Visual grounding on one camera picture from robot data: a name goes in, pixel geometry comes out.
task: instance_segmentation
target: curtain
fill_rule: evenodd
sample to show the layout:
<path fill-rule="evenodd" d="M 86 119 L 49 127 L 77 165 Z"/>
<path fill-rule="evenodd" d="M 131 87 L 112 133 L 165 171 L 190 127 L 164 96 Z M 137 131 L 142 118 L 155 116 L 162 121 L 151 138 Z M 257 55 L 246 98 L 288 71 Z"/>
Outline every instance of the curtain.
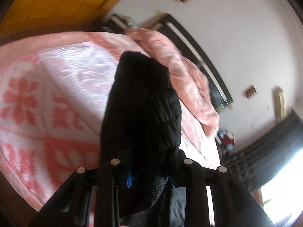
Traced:
<path fill-rule="evenodd" d="M 261 139 L 222 160 L 248 191 L 258 189 L 303 149 L 303 124 L 292 111 Z"/>

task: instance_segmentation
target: mattress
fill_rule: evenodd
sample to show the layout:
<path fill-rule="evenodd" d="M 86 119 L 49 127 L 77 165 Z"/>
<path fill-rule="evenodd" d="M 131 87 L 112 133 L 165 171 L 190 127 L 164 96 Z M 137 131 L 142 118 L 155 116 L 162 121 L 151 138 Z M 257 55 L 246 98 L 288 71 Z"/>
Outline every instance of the mattress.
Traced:
<path fill-rule="evenodd" d="M 100 127 L 124 51 L 150 56 L 131 37 L 104 32 L 49 34 L 0 48 L 0 171 L 37 211 L 76 168 L 99 166 Z M 180 149 L 216 169 L 214 138 L 180 103 Z"/>

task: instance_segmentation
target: bed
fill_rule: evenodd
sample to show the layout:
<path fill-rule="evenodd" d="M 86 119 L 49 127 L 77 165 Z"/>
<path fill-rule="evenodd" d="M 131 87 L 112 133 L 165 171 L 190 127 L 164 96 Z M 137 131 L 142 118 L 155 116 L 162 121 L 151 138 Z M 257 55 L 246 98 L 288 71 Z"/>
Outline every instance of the bed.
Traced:
<path fill-rule="evenodd" d="M 0 171 L 35 210 L 76 168 L 98 167 L 102 118 L 124 51 L 169 67 L 182 108 L 180 148 L 204 167 L 220 165 L 207 79 L 168 38 L 143 29 L 28 37 L 0 48 Z"/>

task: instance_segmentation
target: bright window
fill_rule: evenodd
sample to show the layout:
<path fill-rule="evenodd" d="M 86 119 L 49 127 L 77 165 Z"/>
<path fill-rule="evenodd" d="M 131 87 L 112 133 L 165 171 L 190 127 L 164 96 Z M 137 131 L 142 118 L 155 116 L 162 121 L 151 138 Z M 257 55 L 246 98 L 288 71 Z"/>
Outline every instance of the bright window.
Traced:
<path fill-rule="evenodd" d="M 303 209 L 303 150 L 261 187 L 264 211 L 277 223 L 298 209 Z"/>

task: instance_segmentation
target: silver screw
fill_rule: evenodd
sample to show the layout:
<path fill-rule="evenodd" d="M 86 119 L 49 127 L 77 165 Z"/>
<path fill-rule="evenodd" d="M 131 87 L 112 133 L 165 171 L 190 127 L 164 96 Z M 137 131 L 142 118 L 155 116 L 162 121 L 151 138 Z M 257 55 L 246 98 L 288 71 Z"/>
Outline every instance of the silver screw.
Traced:
<path fill-rule="evenodd" d="M 84 173 L 85 172 L 85 168 L 84 167 L 79 167 L 78 169 L 77 169 L 77 172 L 79 173 L 79 174 L 82 174 L 82 173 Z"/>
<path fill-rule="evenodd" d="M 116 166 L 116 165 L 119 165 L 120 164 L 120 160 L 119 159 L 112 159 L 111 160 L 111 164 Z"/>
<path fill-rule="evenodd" d="M 191 160 L 191 159 L 185 159 L 183 162 L 184 162 L 186 165 L 192 164 L 192 160 Z"/>
<path fill-rule="evenodd" d="M 224 167 L 224 166 L 220 166 L 220 167 L 219 167 L 219 172 L 225 173 L 225 172 L 227 172 L 227 168 Z"/>

